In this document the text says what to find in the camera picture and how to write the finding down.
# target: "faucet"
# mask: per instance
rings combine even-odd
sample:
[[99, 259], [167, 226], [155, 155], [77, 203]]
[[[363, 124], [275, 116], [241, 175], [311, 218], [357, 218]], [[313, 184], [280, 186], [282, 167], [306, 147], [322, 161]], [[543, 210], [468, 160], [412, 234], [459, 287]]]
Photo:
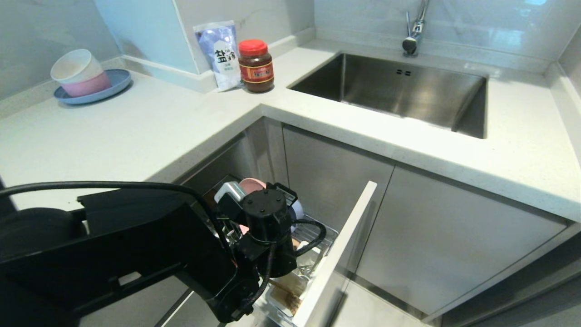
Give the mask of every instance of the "faucet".
[[406, 13], [407, 18], [407, 37], [403, 41], [402, 46], [405, 50], [403, 55], [406, 57], [415, 58], [418, 56], [419, 41], [424, 33], [424, 26], [426, 25], [426, 11], [428, 10], [429, 0], [422, 0], [419, 7], [418, 17], [414, 21], [414, 27], [411, 27], [410, 12]]

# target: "sink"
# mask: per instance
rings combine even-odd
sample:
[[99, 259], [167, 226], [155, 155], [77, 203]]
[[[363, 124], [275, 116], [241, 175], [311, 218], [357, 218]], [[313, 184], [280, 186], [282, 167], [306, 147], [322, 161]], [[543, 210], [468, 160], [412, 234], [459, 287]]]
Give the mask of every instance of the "sink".
[[485, 138], [482, 76], [340, 54], [289, 88]]

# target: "countertop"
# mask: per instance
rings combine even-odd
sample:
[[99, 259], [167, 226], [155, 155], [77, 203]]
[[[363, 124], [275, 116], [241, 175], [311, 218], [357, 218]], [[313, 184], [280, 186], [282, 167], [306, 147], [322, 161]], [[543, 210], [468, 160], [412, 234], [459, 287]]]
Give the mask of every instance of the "countertop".
[[[339, 51], [489, 78], [486, 139], [287, 89]], [[435, 56], [315, 40], [277, 57], [276, 87], [200, 94], [132, 72], [106, 101], [49, 99], [0, 120], [7, 186], [64, 180], [171, 182], [262, 116], [581, 222], [581, 172], [558, 108], [539, 74]], [[14, 196], [16, 205], [75, 209], [93, 190]]]

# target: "jar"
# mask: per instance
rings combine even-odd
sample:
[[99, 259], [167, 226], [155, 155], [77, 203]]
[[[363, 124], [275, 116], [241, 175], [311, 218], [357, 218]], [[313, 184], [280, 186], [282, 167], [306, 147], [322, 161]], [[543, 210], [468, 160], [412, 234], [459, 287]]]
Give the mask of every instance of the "jar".
[[268, 45], [262, 40], [246, 40], [240, 42], [238, 49], [241, 76], [248, 91], [270, 91], [274, 87], [274, 71]]

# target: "pink cup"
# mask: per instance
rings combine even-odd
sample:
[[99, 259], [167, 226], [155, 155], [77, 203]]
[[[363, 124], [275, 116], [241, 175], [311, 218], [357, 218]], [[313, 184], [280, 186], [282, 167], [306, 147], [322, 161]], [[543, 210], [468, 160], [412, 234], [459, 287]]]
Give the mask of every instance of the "pink cup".
[[111, 87], [109, 76], [87, 49], [77, 49], [62, 56], [52, 66], [51, 77], [71, 97], [82, 97]]
[[111, 81], [106, 72], [102, 72], [90, 80], [81, 81], [78, 83], [61, 84], [65, 91], [71, 97], [82, 97], [97, 92], [101, 92], [111, 87]]

